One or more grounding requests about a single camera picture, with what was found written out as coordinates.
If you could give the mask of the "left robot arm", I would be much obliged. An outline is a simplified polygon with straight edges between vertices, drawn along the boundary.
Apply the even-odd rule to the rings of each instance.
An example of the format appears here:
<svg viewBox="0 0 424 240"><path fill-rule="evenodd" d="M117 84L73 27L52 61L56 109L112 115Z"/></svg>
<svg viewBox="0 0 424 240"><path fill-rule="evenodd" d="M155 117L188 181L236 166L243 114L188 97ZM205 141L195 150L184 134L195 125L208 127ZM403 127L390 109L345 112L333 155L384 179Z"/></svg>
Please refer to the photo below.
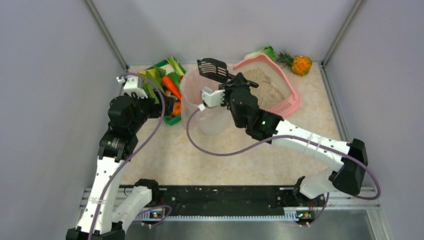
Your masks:
<svg viewBox="0 0 424 240"><path fill-rule="evenodd" d="M75 227L68 229L67 240L123 240L131 223L159 191L155 180L143 179L115 206L120 182L134 153L139 149L137 132L148 119L162 119L173 110L175 99L121 95L108 109L108 129L99 142L95 179L88 202Z"/></svg>

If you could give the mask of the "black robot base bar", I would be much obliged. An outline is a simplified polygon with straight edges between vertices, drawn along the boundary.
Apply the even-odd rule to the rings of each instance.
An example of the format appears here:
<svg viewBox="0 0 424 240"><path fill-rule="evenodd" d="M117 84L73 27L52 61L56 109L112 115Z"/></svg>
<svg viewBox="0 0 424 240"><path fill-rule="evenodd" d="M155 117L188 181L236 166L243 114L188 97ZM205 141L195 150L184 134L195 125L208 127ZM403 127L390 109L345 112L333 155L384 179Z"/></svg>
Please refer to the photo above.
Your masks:
<svg viewBox="0 0 424 240"><path fill-rule="evenodd" d="M283 216L289 207L322 207L320 195L309 199L292 185L161 185L148 207L171 206L173 217Z"/></svg>

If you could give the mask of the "pink litter box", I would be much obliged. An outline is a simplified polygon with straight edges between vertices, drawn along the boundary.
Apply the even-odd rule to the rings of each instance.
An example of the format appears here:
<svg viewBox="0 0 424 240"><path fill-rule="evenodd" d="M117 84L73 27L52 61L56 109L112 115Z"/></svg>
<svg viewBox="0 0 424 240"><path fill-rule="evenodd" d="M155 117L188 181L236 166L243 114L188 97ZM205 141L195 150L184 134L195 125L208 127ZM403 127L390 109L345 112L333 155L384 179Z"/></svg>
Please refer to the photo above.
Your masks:
<svg viewBox="0 0 424 240"><path fill-rule="evenodd" d="M252 88L259 107L283 118L293 114L302 104L302 97L282 68L266 54L260 53L236 63L232 70L243 73L246 79L256 82Z"/></svg>

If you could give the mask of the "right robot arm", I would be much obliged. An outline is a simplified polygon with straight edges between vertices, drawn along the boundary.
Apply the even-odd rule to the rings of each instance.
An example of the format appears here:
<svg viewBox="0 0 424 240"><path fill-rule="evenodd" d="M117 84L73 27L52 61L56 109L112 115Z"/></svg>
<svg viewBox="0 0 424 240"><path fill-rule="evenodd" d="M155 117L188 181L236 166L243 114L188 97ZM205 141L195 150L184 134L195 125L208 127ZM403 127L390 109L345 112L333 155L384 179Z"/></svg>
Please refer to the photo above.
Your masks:
<svg viewBox="0 0 424 240"><path fill-rule="evenodd" d="M259 85L244 78L242 73L226 73L220 80L222 106L231 112L237 128L258 141L283 146L301 152L327 165L327 169L302 176L295 184L294 195L308 199L340 191L351 196L360 194L367 165L365 144L336 141L302 129L281 116L259 107L258 98L250 88Z"/></svg>

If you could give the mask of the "black litter scoop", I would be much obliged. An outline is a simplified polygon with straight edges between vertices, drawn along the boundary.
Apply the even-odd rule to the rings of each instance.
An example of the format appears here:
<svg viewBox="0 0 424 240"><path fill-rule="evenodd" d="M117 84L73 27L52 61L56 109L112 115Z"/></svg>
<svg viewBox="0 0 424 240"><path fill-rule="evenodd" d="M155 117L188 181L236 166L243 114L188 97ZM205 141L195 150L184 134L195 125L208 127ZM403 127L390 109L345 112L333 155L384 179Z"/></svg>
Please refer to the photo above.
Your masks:
<svg viewBox="0 0 424 240"><path fill-rule="evenodd" d="M214 58L198 59L197 67L200 76L219 83L219 90L259 87L258 83L247 80L241 72L237 74L230 73L225 62Z"/></svg>

